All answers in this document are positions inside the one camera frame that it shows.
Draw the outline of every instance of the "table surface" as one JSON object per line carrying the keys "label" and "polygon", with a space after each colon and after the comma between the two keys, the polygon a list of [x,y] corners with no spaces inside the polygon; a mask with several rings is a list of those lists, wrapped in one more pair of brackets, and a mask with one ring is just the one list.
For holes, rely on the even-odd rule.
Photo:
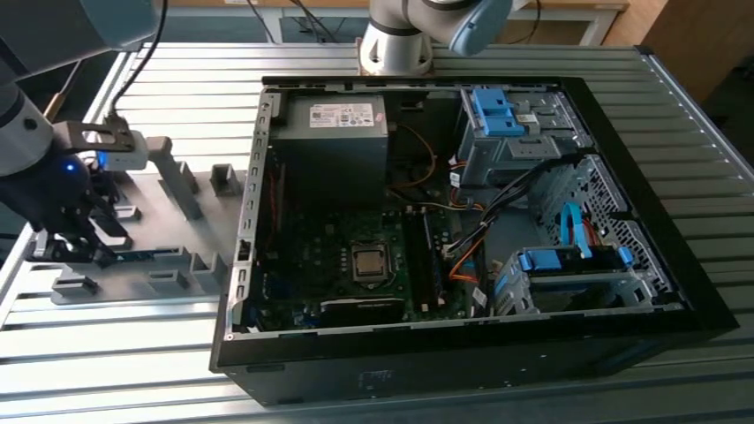
{"label": "table surface", "polygon": [[[347,45],[165,44],[119,106],[137,130],[174,138],[175,153],[193,170],[213,163],[245,169],[262,76],[355,74],[355,53]],[[59,271],[32,271],[20,263],[0,304],[0,418],[457,423],[471,413],[477,423],[750,422],[750,167],[656,59],[634,49],[506,46],[474,58],[441,49],[437,57],[442,75],[585,78],[741,329],[598,380],[265,409],[207,370],[217,297],[58,307],[50,292]],[[135,54],[118,58],[87,119],[100,118],[137,61]]]}

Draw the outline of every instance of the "motherboard chip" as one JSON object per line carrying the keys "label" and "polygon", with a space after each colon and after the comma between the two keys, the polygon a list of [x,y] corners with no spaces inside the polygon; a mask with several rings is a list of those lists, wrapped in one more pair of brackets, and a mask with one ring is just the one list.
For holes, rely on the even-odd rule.
{"label": "motherboard chip", "polygon": [[390,257],[383,241],[353,242],[354,282],[374,289],[387,281]]}
{"label": "motherboard chip", "polygon": [[382,276],[386,274],[385,258],[382,252],[357,252],[354,263],[357,264],[358,276]]}

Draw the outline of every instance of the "screw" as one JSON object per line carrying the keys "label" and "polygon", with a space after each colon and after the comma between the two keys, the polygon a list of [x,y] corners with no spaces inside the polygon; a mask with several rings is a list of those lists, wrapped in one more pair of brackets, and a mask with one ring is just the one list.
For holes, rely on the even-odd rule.
{"label": "screw", "polygon": [[34,131],[38,127],[39,124],[32,118],[30,117],[24,118],[24,128],[27,129],[27,131]]}

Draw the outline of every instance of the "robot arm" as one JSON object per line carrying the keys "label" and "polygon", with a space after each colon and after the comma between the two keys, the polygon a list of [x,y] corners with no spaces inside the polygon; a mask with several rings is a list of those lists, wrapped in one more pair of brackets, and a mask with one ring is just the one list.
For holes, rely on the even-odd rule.
{"label": "robot arm", "polygon": [[477,55],[496,40],[513,5],[513,0],[373,0],[362,69],[373,75],[427,73],[430,37],[461,56]]}
{"label": "robot arm", "polygon": [[[0,201],[40,233],[31,259],[112,262],[92,221],[110,236],[127,236],[114,209],[118,191],[102,163],[76,153],[119,155],[135,151],[142,139],[118,116],[104,125],[51,125],[15,82],[123,48],[153,34],[155,24],[151,0],[6,0],[0,5]],[[84,132],[100,133],[110,142],[88,142]]]}

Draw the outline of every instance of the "power supply label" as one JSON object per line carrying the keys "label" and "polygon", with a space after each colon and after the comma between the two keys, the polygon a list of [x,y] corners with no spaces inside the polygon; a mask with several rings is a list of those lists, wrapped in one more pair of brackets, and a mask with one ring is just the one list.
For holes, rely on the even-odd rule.
{"label": "power supply label", "polygon": [[315,104],[309,108],[311,128],[375,126],[375,115],[370,103]]}

